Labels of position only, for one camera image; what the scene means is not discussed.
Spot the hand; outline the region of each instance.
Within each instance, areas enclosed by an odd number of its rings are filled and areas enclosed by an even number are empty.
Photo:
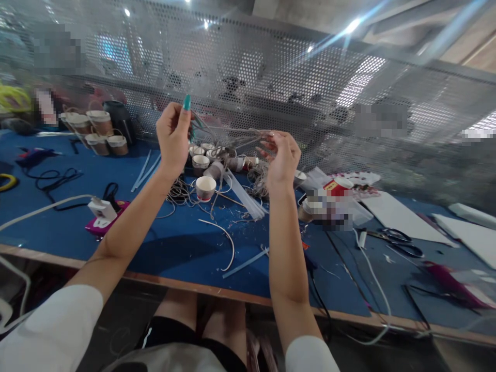
[[[158,172],[170,180],[179,177],[188,159],[190,102],[190,95],[187,95],[182,107],[176,102],[169,103],[157,120],[157,137],[162,153]]]
[[[267,141],[260,141],[260,143],[276,156],[270,155],[259,147],[257,150],[269,162],[269,175],[267,176],[269,195],[276,195],[292,189],[301,150],[291,134],[286,132],[273,131],[266,139]]]

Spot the tabletop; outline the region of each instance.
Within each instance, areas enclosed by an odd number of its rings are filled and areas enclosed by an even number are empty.
[[[137,194],[131,193],[131,189],[148,151],[152,150],[150,164],[159,154],[157,145],[148,142],[139,142],[130,148],[126,157],[120,158],[96,156],[82,145],[77,146],[80,154],[73,153],[66,137],[22,137],[13,133],[0,137],[0,161],[4,166],[10,165],[10,173],[20,181],[14,189],[0,194],[0,223],[50,203],[34,187],[35,180],[28,178],[15,164],[17,155],[22,153],[18,147],[51,148],[63,153],[62,156],[44,159],[30,170],[30,175],[37,176],[50,169],[63,173],[71,167],[83,173],[80,178],[64,184],[52,193],[57,201],[81,194],[101,197],[109,182],[119,185],[116,199],[131,201]],[[245,175],[237,177],[241,181],[246,179]],[[226,195],[237,200],[232,191]],[[81,199],[74,203],[85,201],[86,199]],[[204,207],[210,210],[210,204],[204,204]],[[171,211],[172,205],[166,201],[158,216],[167,215]],[[268,215],[257,222],[233,223],[242,219],[239,212],[244,213],[245,210],[219,197],[213,213],[213,222],[224,227],[235,244],[236,254],[231,268],[258,254],[260,246],[269,245]],[[91,211],[86,207],[61,212],[48,210],[0,232],[0,243],[3,244],[0,252],[78,266],[92,255],[98,244],[94,236],[84,229],[92,218]],[[210,221],[210,216],[198,206],[178,206],[170,217],[155,220],[128,268],[133,274],[128,273],[128,276],[269,305],[268,257],[262,257],[229,278],[222,279],[224,272],[221,269],[231,259],[230,241],[220,229],[198,219]],[[315,272],[318,291],[332,316],[378,325],[378,321],[371,318],[367,303],[321,227],[309,224],[302,239],[310,246],[307,250],[309,257],[336,274],[333,276],[323,269]],[[311,295],[311,304],[321,307],[314,295]]]
[[[414,199],[396,198],[415,213],[423,213],[427,216],[436,213],[457,218],[449,210],[440,206]],[[360,227],[378,231],[385,226],[374,218]],[[328,234],[360,287],[361,292],[371,304],[372,309],[375,312],[386,314],[384,299],[372,278],[363,254],[356,248],[354,233],[340,231]],[[365,252],[370,259],[379,283],[386,293],[394,317],[413,321],[426,320],[429,324],[461,329],[479,319],[481,315],[478,313],[483,316],[494,313],[493,311],[485,310],[473,311],[456,301],[436,297],[412,287],[407,290],[405,286],[414,286],[433,293],[443,293],[444,289],[437,284],[429,273],[421,268],[422,260],[446,265],[453,269],[476,269],[487,272],[489,275],[496,275],[495,270],[487,266],[463,244],[460,244],[459,248],[452,248],[445,244],[421,239],[413,239],[413,243],[424,252],[425,258],[408,257],[410,260],[408,261],[389,249],[387,242],[384,240],[367,236],[365,244],[367,249]],[[472,331],[496,336],[496,322],[492,319],[482,321]]]

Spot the ceiling light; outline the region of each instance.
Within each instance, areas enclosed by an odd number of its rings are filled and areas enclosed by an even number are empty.
[[[345,34],[350,34],[352,33],[353,31],[356,30],[356,28],[358,27],[358,25],[360,24],[361,20],[360,18],[357,18],[355,20],[353,20],[348,27],[346,27],[345,29]]]

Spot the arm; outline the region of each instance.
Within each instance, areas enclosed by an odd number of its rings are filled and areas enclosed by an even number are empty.
[[[189,96],[184,107],[170,103],[157,121],[162,162],[131,205],[112,225],[97,250],[66,284],[86,284],[96,288],[105,303],[145,239],[174,180],[181,174],[188,157],[191,121]]]
[[[301,151],[289,133],[274,132],[262,142],[274,158],[258,149],[270,163],[267,187],[270,196],[269,284],[275,320],[283,350],[293,340],[310,335],[322,339],[308,297],[308,276],[301,244],[295,192],[292,188]]]

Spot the metal mesh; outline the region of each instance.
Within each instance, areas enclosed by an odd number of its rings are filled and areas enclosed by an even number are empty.
[[[193,109],[213,125],[290,132],[303,152],[300,169],[370,170],[390,190],[496,210],[496,180],[487,172],[494,169],[492,139],[466,146],[461,134],[494,121],[493,75],[439,62],[418,66],[414,57],[354,41],[344,49],[321,33],[194,4],[22,0],[4,6],[2,20],[3,31],[25,45],[15,53],[9,46],[4,60],[26,63],[28,55],[38,74],[72,61],[75,72],[52,69],[49,79],[120,89],[141,139],[155,140],[160,111],[190,93]],[[81,51],[52,46],[36,58],[37,40],[54,38],[39,33],[48,24],[80,39]],[[356,107],[371,104],[404,106],[406,136],[360,136]],[[229,141],[230,134],[219,135]]]

